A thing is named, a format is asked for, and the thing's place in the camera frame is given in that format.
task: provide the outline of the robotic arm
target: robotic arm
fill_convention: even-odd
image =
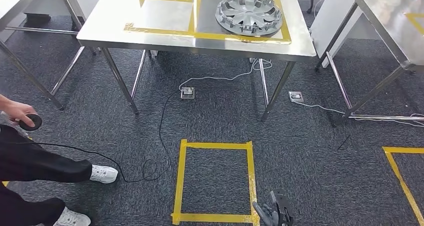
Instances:
[[[293,226],[293,217],[290,216],[286,197],[280,191],[271,191],[272,204],[275,204],[277,211],[263,204],[261,208],[257,202],[253,202],[253,208],[258,213],[266,226]]]

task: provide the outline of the black puck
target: black puck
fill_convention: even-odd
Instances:
[[[38,116],[37,114],[27,114],[27,117],[29,117],[35,124],[35,127],[30,127],[28,125],[26,125],[24,123],[24,121],[19,121],[19,127],[21,127],[23,130],[25,131],[34,131],[39,129],[39,127],[41,127],[41,124],[43,123],[43,120],[41,119],[40,116]]]

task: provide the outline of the wire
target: wire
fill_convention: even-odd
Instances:
[[[337,112],[337,113],[340,113],[340,114],[344,114],[344,112],[341,112],[341,111],[338,111],[338,110],[334,110],[334,109],[330,109],[330,108],[325,108],[325,107],[323,107],[321,105],[307,105],[307,104],[303,104],[303,103],[300,103],[300,102],[294,102],[294,103],[300,104],[300,105],[303,105],[303,106],[306,106],[306,107],[320,107],[320,108],[322,108],[324,110],[327,110],[327,111],[333,111],[333,112]]]
[[[306,106],[306,107],[320,107],[320,108],[327,110],[327,111],[333,111],[333,112],[337,112],[337,113],[340,113],[340,114],[345,114],[344,112],[341,112],[341,111],[338,111],[338,110],[335,110],[335,109],[325,108],[321,105],[307,105],[307,104],[300,103],[300,102],[294,102],[294,103],[300,104],[300,105],[303,105],[303,106]],[[411,114],[410,117],[412,117],[414,115],[424,116],[423,114],[414,113],[414,114]],[[364,119],[357,119],[357,118],[355,118],[355,121],[397,122],[397,123],[400,123],[400,124],[410,125],[410,126],[414,126],[414,127],[424,127],[424,123],[421,123],[421,122],[418,122],[418,121],[414,121],[414,122],[418,123],[420,125],[416,125],[416,124],[412,124],[412,123],[408,123],[408,122],[401,122],[401,121],[397,121],[397,120],[390,120],[390,119],[365,119],[365,118]]]
[[[163,106],[162,116],[160,117],[160,124],[159,124],[159,139],[160,139],[160,143],[161,143],[161,145],[162,145],[163,149],[165,150],[165,153],[166,153],[166,155],[168,157],[168,163],[169,163],[169,167],[168,168],[171,168],[171,156],[170,156],[170,153],[169,153],[167,147],[165,147],[165,144],[164,144],[164,141],[162,140],[162,135],[161,135],[160,132],[162,130],[162,122],[164,120],[165,109],[167,108],[168,101],[177,92],[179,92],[179,91],[173,92],[166,99],[165,105]],[[0,142],[0,143],[5,143],[5,144],[20,144],[20,145],[22,145],[22,144],[39,144],[39,145],[48,145],[48,146],[58,146],[58,147],[65,147],[65,148],[75,149],[75,150],[78,150],[78,151],[81,151],[81,152],[85,152],[85,153],[95,154],[95,155],[98,155],[100,157],[106,158],[107,160],[110,160],[113,163],[115,163],[117,165],[117,167],[118,167],[121,175],[122,175],[123,180],[125,182],[128,182],[128,183],[140,182],[140,181],[143,181],[143,180],[145,180],[145,181],[155,181],[158,178],[160,178],[167,171],[167,169],[168,169],[168,168],[166,168],[165,170],[163,170],[157,177],[149,179],[149,177],[153,176],[158,171],[158,163],[156,161],[152,160],[152,159],[147,159],[146,161],[144,161],[143,166],[142,166],[142,170],[141,170],[142,178],[141,179],[137,179],[137,180],[128,180],[125,177],[124,171],[122,170],[121,165],[118,162],[116,162],[112,158],[110,158],[108,156],[105,156],[105,155],[103,155],[101,153],[98,153],[98,152],[88,151],[88,150],[80,149],[80,148],[77,148],[77,147],[63,145],[63,144],[58,144],[58,143],[44,143],[44,142]],[[146,168],[146,165],[147,165],[148,162],[153,162],[154,163],[154,171],[151,174],[149,174],[148,176],[145,176],[145,168]]]
[[[320,0],[319,2],[317,2],[316,4],[315,4],[315,6],[313,7],[313,18],[317,18],[317,15],[315,14],[315,12],[316,12],[316,10],[317,10],[317,5],[318,5],[318,3],[320,3],[320,2],[322,2],[323,0]]]
[[[264,61],[264,64],[271,64],[269,67],[266,67],[266,68],[264,68],[264,69],[268,69],[268,68],[273,67],[273,64],[272,64],[272,62],[271,62],[271,61],[266,61],[266,60],[262,60],[262,61]],[[256,63],[258,63],[258,62],[259,62],[259,60],[256,58],[256,59],[253,61],[253,63],[252,63],[252,67],[250,68],[250,71],[249,71],[249,72],[241,73],[241,74],[239,74],[239,75],[237,75],[237,76],[235,76],[235,77],[233,77],[233,78],[226,78],[226,77],[192,77],[192,78],[190,78],[190,79],[186,80],[185,82],[181,83],[181,84],[178,86],[178,90],[181,90],[181,87],[182,87],[185,83],[187,83],[187,82],[189,82],[189,81],[191,81],[191,80],[216,79],[216,80],[228,80],[228,81],[232,81],[232,80],[236,79],[237,77],[244,76],[244,75],[249,75],[249,74],[250,74],[250,73],[252,73],[254,70],[255,70],[255,71],[259,71],[260,69],[256,69],[256,68],[255,68]]]

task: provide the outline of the white cable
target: white cable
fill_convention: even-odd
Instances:
[[[317,18],[317,15],[315,14],[315,12],[316,12],[316,10],[317,10],[317,5],[318,5],[318,3],[322,2],[322,1],[323,1],[323,0],[320,0],[319,2],[317,2],[317,3],[315,4],[314,8],[313,8],[313,18],[314,18],[314,19],[316,19],[316,18]]]
[[[294,102],[294,103],[300,104],[300,105],[303,105],[303,106],[307,106],[307,107],[320,107],[320,108],[327,110],[327,111],[333,111],[333,112],[337,112],[337,113],[340,113],[340,114],[344,114],[344,112],[334,110],[334,109],[330,109],[330,108],[325,108],[321,105],[307,105],[307,104],[303,104],[303,103],[300,103],[300,102]],[[410,117],[412,117],[414,115],[424,116],[423,114],[414,113],[414,114],[411,114]],[[420,123],[420,122],[417,122],[417,121],[414,121],[414,122],[418,123],[420,125],[416,125],[416,124],[412,124],[412,123],[408,123],[408,122],[400,122],[400,121],[396,121],[396,120],[389,120],[389,119],[357,119],[357,118],[355,118],[355,121],[397,122],[397,123],[400,123],[400,124],[406,124],[406,125],[410,125],[410,126],[414,126],[414,127],[424,127],[423,123]]]
[[[355,119],[356,121],[375,121],[375,122],[380,122],[380,121],[384,121],[384,122],[397,122],[397,123],[400,123],[400,124],[406,124],[406,125],[411,125],[411,126],[414,126],[414,127],[424,127],[424,124],[421,124],[421,123],[419,123],[419,124],[421,124],[421,125],[416,125],[416,124],[412,124],[412,123],[408,123],[408,122],[399,122],[399,121],[396,121],[396,120],[383,120],[383,119]]]
[[[307,105],[307,104],[303,104],[303,103],[300,103],[300,102],[294,102],[294,103],[297,103],[297,104],[300,104],[300,105],[303,105],[303,106],[307,106],[307,107],[320,107],[320,108],[322,108],[324,110],[327,110],[327,111],[333,111],[333,112],[338,112],[340,114],[344,114],[344,112],[341,112],[341,111],[338,111],[338,110],[334,110],[334,109],[330,109],[330,108],[325,108],[325,107],[323,107],[321,105]]]
[[[264,61],[264,64],[270,64],[270,66],[269,66],[269,67],[265,67],[264,69],[268,69],[268,68],[273,67],[273,64],[272,64],[272,62],[271,62],[271,61],[266,61],[266,60],[263,60],[263,61]],[[258,63],[258,62],[259,62],[259,60],[256,58],[256,59],[253,61],[253,63],[252,63],[252,67],[250,68],[250,71],[249,71],[249,72],[239,74],[239,75],[237,75],[237,76],[235,76],[235,77],[233,77],[233,78],[226,78],[226,77],[192,77],[192,78],[188,79],[187,81],[185,81],[185,82],[181,83],[181,84],[178,86],[178,90],[181,90],[181,86],[183,86],[185,83],[187,83],[187,82],[189,82],[189,81],[191,81],[191,80],[220,79],[220,80],[228,80],[228,81],[232,81],[232,80],[234,80],[235,78],[237,78],[237,77],[239,77],[239,76],[249,75],[250,73],[252,73],[252,72],[253,72],[253,70],[255,70],[255,71],[259,71],[260,69],[256,69],[256,68],[255,68],[256,63]]]

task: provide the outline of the white sneaker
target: white sneaker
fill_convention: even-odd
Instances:
[[[113,167],[93,165],[90,180],[101,183],[111,183],[115,182],[117,176],[118,171]]]
[[[87,215],[71,211],[65,207],[53,226],[89,226],[91,222]]]

